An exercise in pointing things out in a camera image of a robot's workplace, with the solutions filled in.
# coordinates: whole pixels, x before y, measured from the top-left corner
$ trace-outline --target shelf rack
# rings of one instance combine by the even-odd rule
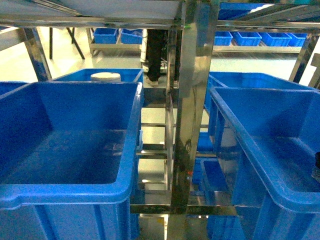
[[[249,15],[250,19],[218,20],[221,2],[250,3],[250,0],[140,0],[130,2],[118,0],[117,4],[112,6],[107,3],[107,0],[101,0],[101,5],[91,8],[87,7],[88,3],[84,0],[60,0],[59,2],[28,0],[22,2],[24,2],[22,5],[15,5],[16,2],[12,3],[9,0],[0,3],[0,7],[1,4],[6,4],[5,7],[0,8],[0,25],[24,27],[10,34],[0,34],[1,41],[5,38],[8,41],[1,49],[9,47],[11,42],[25,42],[39,81],[49,81],[52,77],[36,29],[38,26],[169,30],[166,88],[145,89],[145,97],[150,99],[148,107],[165,107],[165,124],[155,124],[154,127],[165,128],[166,142],[164,145],[146,144],[141,153],[146,158],[148,156],[153,158],[159,156],[162,159],[165,157],[166,190],[146,190],[145,202],[132,202],[131,212],[156,218],[168,215],[164,236],[169,240],[191,239],[188,237],[190,236],[188,226],[196,225],[190,224],[192,218],[189,218],[189,215],[237,214],[235,207],[230,204],[229,200],[226,200],[225,193],[216,192],[219,203],[207,206],[201,200],[201,194],[191,188],[215,32],[308,33],[289,78],[290,81],[298,83],[311,58],[320,33],[320,23],[299,21],[306,18],[306,9],[309,8],[312,10],[307,17],[314,17],[314,13],[317,12],[314,6],[300,6],[301,1],[296,0],[254,1],[255,3],[279,4],[281,2],[283,5],[287,4],[285,10],[290,12],[290,9],[294,9],[294,16],[291,22],[285,22],[283,9],[279,10],[279,8],[269,9],[268,12],[256,12]],[[209,22],[206,25],[197,26],[195,20],[201,13],[194,9],[201,4],[207,4],[210,7]],[[320,2],[310,1],[309,4],[320,5]],[[30,7],[30,11],[26,11],[26,6]],[[164,9],[164,11],[156,10],[157,14],[155,14],[155,9]],[[206,36],[204,46],[197,46],[198,35]],[[176,49],[181,49],[180,56]],[[178,77],[175,74],[176,64],[180,65],[179,89],[173,88],[173,82]],[[177,107],[175,142],[173,142],[174,107]]]

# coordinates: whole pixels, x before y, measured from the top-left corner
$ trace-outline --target metal shelf frame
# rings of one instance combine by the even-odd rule
[[[251,3],[250,0],[171,0],[180,2],[180,8],[174,18],[122,18],[122,17],[96,17],[83,16],[80,11],[70,9],[56,1],[32,0],[35,5],[46,6],[51,10],[67,13],[70,16],[28,16],[21,14],[0,14],[0,25],[25,27],[15,31],[10,38],[15,42],[22,41],[28,49],[30,59],[39,81],[51,80],[48,63],[35,27],[86,27],[86,28],[141,28],[141,29],[167,29],[168,37],[168,70],[167,85],[165,89],[145,90],[145,97],[153,99],[149,107],[165,107],[166,142],[164,145],[151,145],[141,155],[146,158],[158,156],[166,160],[166,176],[164,182],[166,190],[145,191],[145,202],[139,203],[136,197],[131,203],[131,212],[140,214],[163,215],[168,214],[167,239],[182,240],[187,237],[187,215],[236,215],[235,206],[230,202],[228,193],[215,192],[217,205],[207,206],[201,200],[201,194],[194,191],[191,186],[192,171],[195,157],[201,120],[203,115],[204,99],[207,80],[214,50],[214,36],[219,31],[242,32],[294,32],[309,33],[296,64],[290,76],[290,81],[299,83],[303,72],[311,58],[320,34],[318,22],[284,22],[279,9],[260,15],[255,13],[249,20],[218,20],[221,2]],[[300,1],[296,0],[259,0],[254,3],[282,4],[295,7],[294,19],[305,15],[308,6],[298,7]],[[210,8],[208,24],[197,25],[200,5]],[[310,5],[318,6],[320,1],[311,1]],[[270,21],[261,21],[263,14],[268,14]],[[197,36],[205,35],[206,44],[197,45]],[[175,66],[179,64],[179,78],[175,74]],[[174,88],[173,82],[179,79],[179,89]],[[177,106],[176,133],[174,136],[173,108]]]

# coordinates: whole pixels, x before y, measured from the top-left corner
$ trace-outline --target sneaker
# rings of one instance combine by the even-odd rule
[[[159,86],[159,81],[151,81],[149,77],[145,78],[145,82],[153,88],[156,88]]]

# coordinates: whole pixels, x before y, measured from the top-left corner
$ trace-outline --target black object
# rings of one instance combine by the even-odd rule
[[[81,58],[84,60],[85,56],[82,53],[80,46],[75,38],[75,28],[72,28],[72,31],[70,30],[69,27],[66,28],[66,30],[68,31],[70,37],[71,37],[71,44],[74,44],[78,53],[80,54]],[[49,59],[53,59],[53,28],[49,27]]]
[[[160,67],[162,49],[166,44],[165,33],[166,30],[148,30],[147,59],[149,61],[149,71],[147,73],[147,76],[152,82],[158,81],[161,76]]]
[[[320,151],[315,154],[315,166],[320,169]]]

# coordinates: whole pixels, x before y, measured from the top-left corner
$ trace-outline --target black chair leg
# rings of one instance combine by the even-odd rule
[[[79,45],[78,45],[78,43],[77,43],[77,40],[75,39],[75,36],[73,35],[73,33],[71,32],[71,30],[70,30],[69,27],[67,27],[66,29],[67,29],[67,31],[68,31],[71,39],[73,40],[73,43],[74,43],[76,49],[78,50],[81,58],[84,60],[84,59],[85,59],[85,56],[84,56],[84,54],[82,53],[82,51],[81,51],[81,49],[80,49],[80,47],[79,47]]]

